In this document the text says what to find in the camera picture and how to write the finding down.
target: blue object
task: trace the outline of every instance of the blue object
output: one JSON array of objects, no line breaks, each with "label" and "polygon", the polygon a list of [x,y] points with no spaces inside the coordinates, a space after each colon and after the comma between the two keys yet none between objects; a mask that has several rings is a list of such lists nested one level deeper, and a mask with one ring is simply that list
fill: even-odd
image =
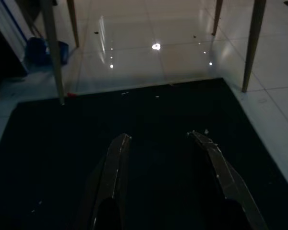
[{"label": "blue object", "polygon": [[[58,45],[60,49],[61,64],[65,65],[68,63],[69,46],[65,42],[60,41],[58,41]],[[25,48],[25,56],[30,62],[38,66],[51,64],[51,56],[48,52],[47,44],[45,40],[41,38],[31,37],[28,40]]]}]

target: red object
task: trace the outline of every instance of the red object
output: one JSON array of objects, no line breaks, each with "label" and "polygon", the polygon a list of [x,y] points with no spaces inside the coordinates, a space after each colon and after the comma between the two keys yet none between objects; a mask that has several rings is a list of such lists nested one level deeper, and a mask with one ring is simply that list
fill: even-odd
[{"label": "red object", "polygon": [[68,92],[68,93],[67,93],[67,96],[68,96],[68,97],[76,97],[77,94],[75,94],[75,93],[73,93],[73,92]]}]

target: wooden table leg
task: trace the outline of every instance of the wooden table leg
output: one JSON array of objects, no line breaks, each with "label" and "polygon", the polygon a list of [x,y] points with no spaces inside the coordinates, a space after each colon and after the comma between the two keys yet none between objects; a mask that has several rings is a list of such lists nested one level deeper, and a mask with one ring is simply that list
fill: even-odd
[{"label": "wooden table leg", "polygon": [[72,22],[72,30],[73,30],[73,35],[75,37],[76,46],[79,47],[79,36],[78,36],[78,27],[77,27],[74,0],[67,0],[67,5],[68,5],[69,16]]},{"label": "wooden table leg", "polygon": [[54,16],[52,10],[52,0],[40,0],[40,6],[43,13],[44,25],[48,39],[48,46],[52,59],[52,66],[54,78],[60,98],[60,103],[64,104],[64,89],[62,84],[61,58],[59,44],[57,40],[57,32],[54,23]]},{"label": "wooden table leg", "polygon": [[216,0],[216,13],[215,13],[215,24],[213,26],[213,32],[212,35],[216,35],[217,25],[219,24],[221,9],[223,5],[223,0]]},{"label": "wooden table leg", "polygon": [[258,43],[259,34],[261,30],[261,25],[262,25],[263,18],[264,18],[265,4],[266,4],[266,0],[255,0],[254,2],[249,43],[248,43],[245,70],[244,70],[242,92],[247,92],[247,89],[248,89],[253,62],[255,58],[255,53],[257,49],[257,43]]}]

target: shiny floor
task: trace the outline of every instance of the shiny floor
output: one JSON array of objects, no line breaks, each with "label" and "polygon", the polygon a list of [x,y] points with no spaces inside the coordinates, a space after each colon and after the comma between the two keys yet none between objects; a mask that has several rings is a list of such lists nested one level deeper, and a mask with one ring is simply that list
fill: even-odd
[{"label": "shiny floor", "polygon": [[[66,92],[96,93],[222,77],[288,181],[288,7],[283,0],[267,0],[245,94],[240,89],[252,0],[224,0],[216,37],[211,36],[215,0],[75,0],[79,49],[75,49],[66,1],[58,2],[54,7],[58,39],[71,47],[69,64],[62,68]],[[41,15],[36,25],[44,33]],[[152,49],[157,43],[160,49]],[[4,82],[0,138],[18,102],[56,95],[50,69],[36,68],[25,81]]]}]

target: chair leg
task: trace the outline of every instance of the chair leg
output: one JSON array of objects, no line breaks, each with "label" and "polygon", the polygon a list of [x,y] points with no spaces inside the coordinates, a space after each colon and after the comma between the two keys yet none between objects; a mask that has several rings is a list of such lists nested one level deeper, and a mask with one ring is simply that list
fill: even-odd
[{"label": "chair leg", "polygon": [[60,98],[60,103],[64,104],[64,89],[62,84],[61,58],[57,40],[57,32],[54,24],[54,16],[52,10],[52,0],[40,0],[40,6],[43,13],[46,35],[52,59],[54,78]]},{"label": "chair leg", "polygon": [[70,16],[71,22],[72,22],[72,31],[73,31],[73,35],[75,37],[76,46],[77,46],[77,48],[79,48],[79,36],[78,36],[78,28],[77,28],[77,20],[76,20],[74,0],[67,0],[67,5],[68,5],[68,10],[69,10],[69,16]]},{"label": "chair leg", "polygon": [[255,0],[254,2],[249,43],[248,43],[246,62],[245,62],[242,92],[247,92],[247,89],[248,89],[253,62],[255,58],[255,53],[257,49],[259,34],[260,34],[260,30],[261,30],[261,26],[262,26],[262,22],[264,18],[265,4],[266,4],[266,0]]},{"label": "chair leg", "polygon": [[216,35],[216,30],[217,30],[217,25],[218,25],[219,19],[220,19],[222,5],[223,5],[223,0],[216,0],[215,24],[213,26],[213,32],[212,32],[213,36]]}]

